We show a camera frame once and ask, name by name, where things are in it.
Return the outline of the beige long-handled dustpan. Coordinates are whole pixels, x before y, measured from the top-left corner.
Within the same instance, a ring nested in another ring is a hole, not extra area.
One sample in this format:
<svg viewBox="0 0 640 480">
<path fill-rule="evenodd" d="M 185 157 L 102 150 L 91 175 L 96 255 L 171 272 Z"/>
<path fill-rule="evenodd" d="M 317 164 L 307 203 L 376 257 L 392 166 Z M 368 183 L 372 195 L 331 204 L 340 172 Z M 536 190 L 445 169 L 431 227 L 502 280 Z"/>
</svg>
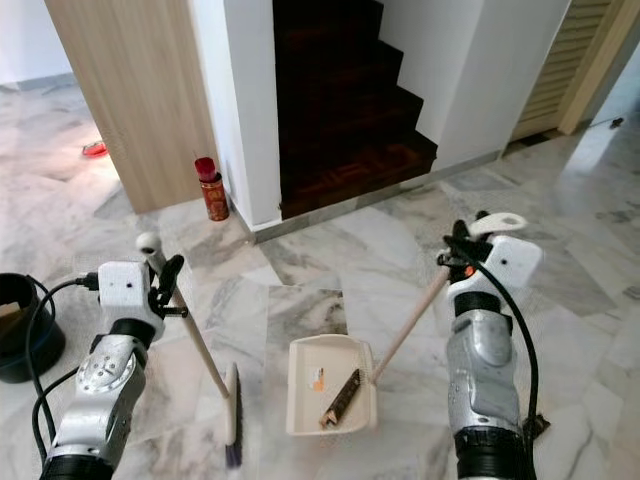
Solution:
<svg viewBox="0 0 640 480">
<path fill-rule="evenodd" d="M 475 268 L 497 279 L 483 266 L 495 237 L 513 237 L 527 220 L 513 212 L 492 212 L 484 227 L 466 223 L 467 251 Z M 434 278 L 404 320 L 381 360 L 366 340 L 347 334 L 321 334 L 289 344 L 285 431 L 293 436 L 357 433 L 378 425 L 378 383 L 390 360 L 415 329 L 436 298 L 444 296 L 454 310 L 449 362 L 448 401 L 451 426 L 499 428 L 524 435 L 538 410 L 538 357 L 524 314 L 503 285 L 499 294 L 466 292 L 449 297 L 447 270 L 438 264 Z M 333 402 L 352 371 L 364 371 L 364 384 L 338 428 L 321 429 L 320 417 Z"/>
</svg>

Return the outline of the black bucket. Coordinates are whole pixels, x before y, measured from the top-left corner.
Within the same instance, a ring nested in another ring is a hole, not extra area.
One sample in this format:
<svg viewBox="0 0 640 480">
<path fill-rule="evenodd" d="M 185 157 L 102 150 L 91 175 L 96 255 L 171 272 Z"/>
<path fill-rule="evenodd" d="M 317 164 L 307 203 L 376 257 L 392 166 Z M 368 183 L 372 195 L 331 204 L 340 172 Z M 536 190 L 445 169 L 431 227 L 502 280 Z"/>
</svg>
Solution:
<svg viewBox="0 0 640 480">
<path fill-rule="evenodd" d="M 40 305 L 42 294 L 37 292 L 37 285 L 18 273 L 0 274 L 0 305 L 17 302 L 22 306 L 23 319 L 9 328 L 0 326 L 0 380 L 8 384 L 23 383 L 29 380 L 26 343 L 24 334 L 31 323 L 32 360 L 35 371 L 44 374 L 61 357 L 67 338 L 51 315 L 52 301 L 46 303 L 40 312 L 35 307 Z"/>
</svg>

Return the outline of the light wood cabinet panel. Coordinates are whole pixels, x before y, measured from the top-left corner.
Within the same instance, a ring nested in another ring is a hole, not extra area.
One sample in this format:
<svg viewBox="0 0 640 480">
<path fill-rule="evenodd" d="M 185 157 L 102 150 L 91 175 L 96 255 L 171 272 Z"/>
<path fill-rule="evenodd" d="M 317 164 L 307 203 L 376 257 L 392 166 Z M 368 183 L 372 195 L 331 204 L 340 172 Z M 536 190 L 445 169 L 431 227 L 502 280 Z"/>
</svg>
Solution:
<svg viewBox="0 0 640 480">
<path fill-rule="evenodd" d="M 201 196 L 215 157 L 189 0 L 45 0 L 133 210 Z"/>
</svg>

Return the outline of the dark wooden staircase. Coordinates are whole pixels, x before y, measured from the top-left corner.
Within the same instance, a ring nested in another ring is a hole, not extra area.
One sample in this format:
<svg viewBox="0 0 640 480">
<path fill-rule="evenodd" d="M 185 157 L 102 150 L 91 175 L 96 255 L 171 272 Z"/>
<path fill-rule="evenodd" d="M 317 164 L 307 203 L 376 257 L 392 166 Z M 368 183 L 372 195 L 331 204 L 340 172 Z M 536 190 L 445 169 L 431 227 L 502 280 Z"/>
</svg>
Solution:
<svg viewBox="0 0 640 480">
<path fill-rule="evenodd" d="M 424 100 L 399 87 L 378 0 L 273 0 L 284 219 L 429 172 Z"/>
</svg>

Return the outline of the red incense stick tin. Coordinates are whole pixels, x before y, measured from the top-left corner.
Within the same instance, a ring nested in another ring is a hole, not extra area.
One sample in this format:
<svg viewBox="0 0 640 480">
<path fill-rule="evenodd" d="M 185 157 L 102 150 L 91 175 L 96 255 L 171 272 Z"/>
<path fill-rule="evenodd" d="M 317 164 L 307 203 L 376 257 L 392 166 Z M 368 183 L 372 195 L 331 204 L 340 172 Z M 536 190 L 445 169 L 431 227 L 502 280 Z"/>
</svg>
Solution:
<svg viewBox="0 0 640 480">
<path fill-rule="evenodd" d="M 200 182 L 207 215 L 212 221 L 225 221 L 230 216 L 227 192 L 221 183 L 221 172 L 211 157 L 197 157 L 193 161 Z"/>
</svg>

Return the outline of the beige long-handled broom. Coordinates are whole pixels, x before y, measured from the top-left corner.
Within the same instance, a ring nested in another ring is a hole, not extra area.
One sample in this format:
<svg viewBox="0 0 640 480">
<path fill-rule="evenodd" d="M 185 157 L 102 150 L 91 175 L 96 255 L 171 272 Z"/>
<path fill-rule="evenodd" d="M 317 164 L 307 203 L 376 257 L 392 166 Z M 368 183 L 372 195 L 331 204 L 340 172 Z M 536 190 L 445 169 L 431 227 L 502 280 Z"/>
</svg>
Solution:
<svg viewBox="0 0 640 480">
<path fill-rule="evenodd" d="M 164 262 L 169 259 L 163 252 L 163 242 L 154 233 L 143 233 L 136 239 L 137 250 L 140 251 L 145 257 L 147 265 L 152 270 L 155 270 L 157 274 L 157 285 L 155 292 L 151 294 L 151 301 L 154 301 L 156 294 L 161 294 L 161 268 L 163 268 Z M 174 296 L 177 298 L 183 298 L 182 292 L 180 292 L 179 285 L 177 284 L 177 291 Z M 227 410 L 227 435 L 228 442 L 225 444 L 225 465 L 228 470 L 236 470 L 242 466 L 243 463 L 243 402 L 242 402 L 242 390 L 241 390 L 241 375 L 239 375 L 238 367 L 236 364 L 229 366 L 227 370 L 227 376 L 221 374 L 218 365 L 212 357 L 209 347 L 206 347 L 204 343 L 204 337 L 202 337 L 200 330 L 195 321 L 195 317 L 189 312 L 188 317 L 180 317 L 183 321 L 184 328 L 187 330 L 188 338 L 192 339 L 195 343 L 196 351 L 204 365 L 214 380 L 216 388 L 219 389 L 221 398 L 224 399 L 225 410 Z"/>
</svg>

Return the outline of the brown wooden scrap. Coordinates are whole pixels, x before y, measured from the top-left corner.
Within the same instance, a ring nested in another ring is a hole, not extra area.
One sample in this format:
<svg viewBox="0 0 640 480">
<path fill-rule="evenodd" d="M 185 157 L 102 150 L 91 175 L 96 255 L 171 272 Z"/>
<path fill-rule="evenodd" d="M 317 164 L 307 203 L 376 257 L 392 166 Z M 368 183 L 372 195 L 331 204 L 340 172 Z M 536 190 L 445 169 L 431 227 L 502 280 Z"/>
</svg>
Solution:
<svg viewBox="0 0 640 480">
<path fill-rule="evenodd" d="M 333 402 L 330 403 L 323 416 L 320 417 L 319 425 L 321 429 L 338 428 L 342 424 L 342 420 L 351 404 L 355 402 L 362 384 L 364 384 L 364 371 L 360 369 L 352 371 L 352 374 L 348 376 L 346 383 L 340 388 Z"/>
</svg>

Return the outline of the louvred wooden door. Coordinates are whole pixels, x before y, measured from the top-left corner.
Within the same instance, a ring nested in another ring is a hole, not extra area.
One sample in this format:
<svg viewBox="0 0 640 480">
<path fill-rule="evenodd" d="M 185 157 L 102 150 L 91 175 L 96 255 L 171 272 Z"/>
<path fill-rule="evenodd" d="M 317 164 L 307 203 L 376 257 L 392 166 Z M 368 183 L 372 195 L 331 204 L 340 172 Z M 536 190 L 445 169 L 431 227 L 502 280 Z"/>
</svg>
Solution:
<svg viewBox="0 0 640 480">
<path fill-rule="evenodd" d="M 571 0 L 512 141 L 584 128 L 589 105 L 639 18 L 640 0 Z"/>
</svg>

